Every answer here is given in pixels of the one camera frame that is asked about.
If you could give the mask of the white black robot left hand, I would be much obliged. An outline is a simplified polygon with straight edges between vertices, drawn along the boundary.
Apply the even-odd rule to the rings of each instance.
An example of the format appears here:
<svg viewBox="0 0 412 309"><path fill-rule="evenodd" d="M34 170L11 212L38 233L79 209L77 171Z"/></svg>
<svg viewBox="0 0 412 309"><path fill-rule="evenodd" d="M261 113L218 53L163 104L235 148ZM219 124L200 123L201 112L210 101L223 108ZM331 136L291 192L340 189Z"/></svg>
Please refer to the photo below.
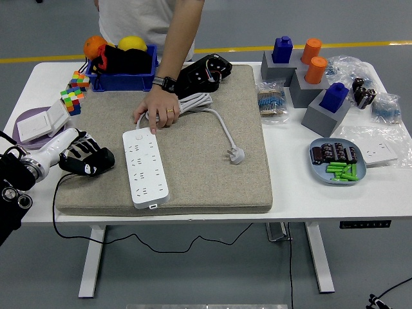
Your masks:
<svg viewBox="0 0 412 309"><path fill-rule="evenodd" d="M65 155L66 151L76 151L79 148L85 155L92 155L100 150L97 142L85 131L69 128L53 137L42 146L33 156L34 166L38 168L38 180L44 179L50 167L59 162L69 165L69 172L82 176L94 176L97 168L93 164L87 164L81 160L82 155L76 154L74 158Z"/></svg>

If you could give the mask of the person's hand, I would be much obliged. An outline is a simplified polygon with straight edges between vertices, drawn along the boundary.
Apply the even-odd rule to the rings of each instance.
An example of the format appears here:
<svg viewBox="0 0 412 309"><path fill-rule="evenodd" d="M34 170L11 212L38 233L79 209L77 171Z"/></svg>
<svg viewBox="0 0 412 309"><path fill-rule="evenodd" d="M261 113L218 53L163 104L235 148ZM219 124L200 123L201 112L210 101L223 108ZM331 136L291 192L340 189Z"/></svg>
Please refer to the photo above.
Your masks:
<svg viewBox="0 0 412 309"><path fill-rule="evenodd" d="M136 124L145 112L149 113L149 128L151 133L155 134L158 129L171 126L178 121L178 97L174 93L164 91L159 85L154 85L133 111Z"/></svg>

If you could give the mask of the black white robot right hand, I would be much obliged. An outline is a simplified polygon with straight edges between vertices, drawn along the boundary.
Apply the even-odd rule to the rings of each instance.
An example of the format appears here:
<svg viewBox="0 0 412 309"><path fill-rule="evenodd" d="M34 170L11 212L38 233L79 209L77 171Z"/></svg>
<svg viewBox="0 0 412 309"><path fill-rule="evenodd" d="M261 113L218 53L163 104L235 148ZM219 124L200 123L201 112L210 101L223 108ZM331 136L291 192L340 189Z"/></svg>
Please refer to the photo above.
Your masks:
<svg viewBox="0 0 412 309"><path fill-rule="evenodd" d="M368 301L369 304L366 305L366 309L389 309L389 306L374 294L370 294Z"/></svg>

